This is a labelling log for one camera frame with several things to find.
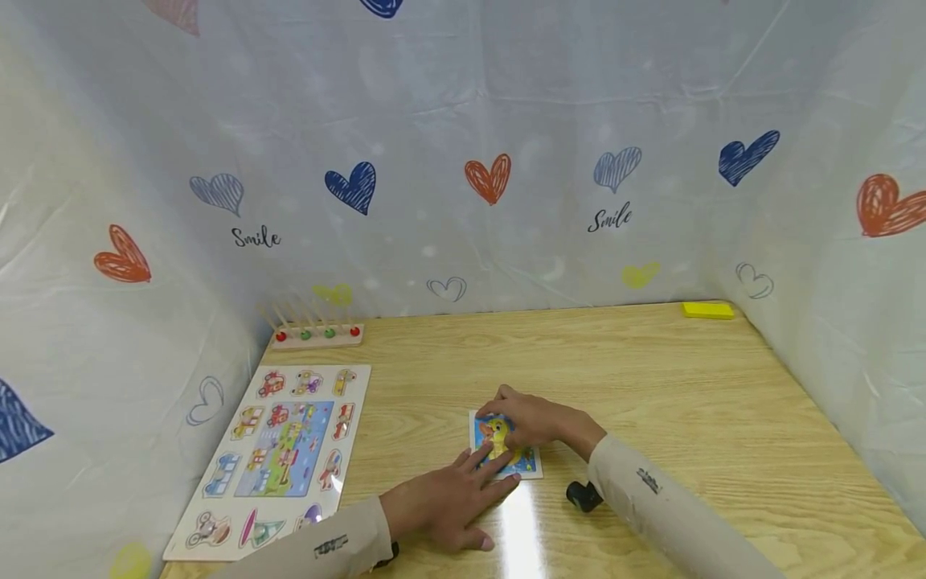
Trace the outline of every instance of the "light wood grain tabletop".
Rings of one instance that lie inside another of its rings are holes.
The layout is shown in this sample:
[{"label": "light wood grain tabletop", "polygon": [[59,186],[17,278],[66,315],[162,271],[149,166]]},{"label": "light wood grain tabletop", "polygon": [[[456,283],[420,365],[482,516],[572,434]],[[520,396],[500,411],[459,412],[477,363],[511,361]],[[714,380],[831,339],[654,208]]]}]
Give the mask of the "light wood grain tabletop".
[{"label": "light wood grain tabletop", "polygon": [[[372,364],[342,508],[452,461],[469,443],[469,410],[508,383],[588,411],[788,577],[926,577],[926,541],[739,311],[732,321],[686,319],[679,304],[372,320],[363,346],[261,363]],[[607,505],[569,504],[566,486],[587,482],[571,451],[554,444],[541,458],[544,479],[479,522],[495,551],[445,555],[406,540],[373,576],[680,577]],[[162,579],[219,566],[170,563]]]}]

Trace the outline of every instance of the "yellow block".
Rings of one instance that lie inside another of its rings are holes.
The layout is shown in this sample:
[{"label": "yellow block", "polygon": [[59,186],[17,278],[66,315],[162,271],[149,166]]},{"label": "yellow block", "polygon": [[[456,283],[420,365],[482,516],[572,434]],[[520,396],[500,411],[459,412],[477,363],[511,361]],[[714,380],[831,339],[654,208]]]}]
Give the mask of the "yellow block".
[{"label": "yellow block", "polygon": [[685,318],[707,318],[708,320],[732,320],[730,304],[706,304],[704,302],[682,302]]}]

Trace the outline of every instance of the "red heart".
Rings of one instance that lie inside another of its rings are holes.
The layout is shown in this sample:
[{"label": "red heart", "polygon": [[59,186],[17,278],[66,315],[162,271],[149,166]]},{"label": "red heart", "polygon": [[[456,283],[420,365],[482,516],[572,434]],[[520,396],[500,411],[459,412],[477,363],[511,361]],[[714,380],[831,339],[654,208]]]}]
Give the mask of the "red heart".
[{"label": "red heart", "polygon": [[464,168],[469,186],[476,190],[480,197],[495,205],[502,198],[508,177],[511,175],[511,157],[502,153],[495,158],[492,164],[492,174],[485,170],[485,165],[479,161],[469,161]]},{"label": "red heart", "polygon": [[94,265],[100,273],[117,282],[150,282],[151,269],[131,236],[118,225],[112,224],[109,226],[109,239],[118,253],[101,251],[94,256]]},{"label": "red heart", "polygon": [[897,181],[878,173],[862,183],[856,211],[866,237],[897,235],[926,221],[926,191],[901,199]]}]

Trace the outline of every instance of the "white puzzle board frame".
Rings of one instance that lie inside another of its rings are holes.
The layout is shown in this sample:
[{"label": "white puzzle board frame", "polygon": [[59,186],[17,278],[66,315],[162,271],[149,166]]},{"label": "white puzzle board frame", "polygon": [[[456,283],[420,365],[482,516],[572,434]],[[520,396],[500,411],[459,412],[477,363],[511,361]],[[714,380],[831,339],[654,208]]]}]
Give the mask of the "white puzzle board frame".
[{"label": "white puzzle board frame", "polygon": [[370,372],[258,367],[164,560],[235,561],[334,514]]}]

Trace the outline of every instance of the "dark blue heart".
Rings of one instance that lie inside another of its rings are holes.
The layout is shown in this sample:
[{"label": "dark blue heart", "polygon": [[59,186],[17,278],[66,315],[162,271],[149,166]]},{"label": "dark blue heart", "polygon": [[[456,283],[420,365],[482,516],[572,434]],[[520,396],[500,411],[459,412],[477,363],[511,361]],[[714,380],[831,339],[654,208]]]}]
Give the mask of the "dark blue heart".
[{"label": "dark blue heart", "polygon": [[402,0],[360,0],[360,4],[381,19],[390,19],[399,11]]},{"label": "dark blue heart", "polygon": [[376,170],[367,161],[357,163],[350,173],[350,181],[338,171],[330,170],[325,173],[325,186],[345,205],[367,215],[369,201],[376,189]]},{"label": "dark blue heart", "polygon": [[749,148],[742,141],[732,141],[720,150],[718,171],[720,176],[732,186],[740,184],[746,174],[754,169],[765,156],[778,144],[782,134],[769,131],[757,138]]},{"label": "dark blue heart", "polygon": [[0,379],[0,462],[12,459],[53,434],[35,420],[9,384]]}]

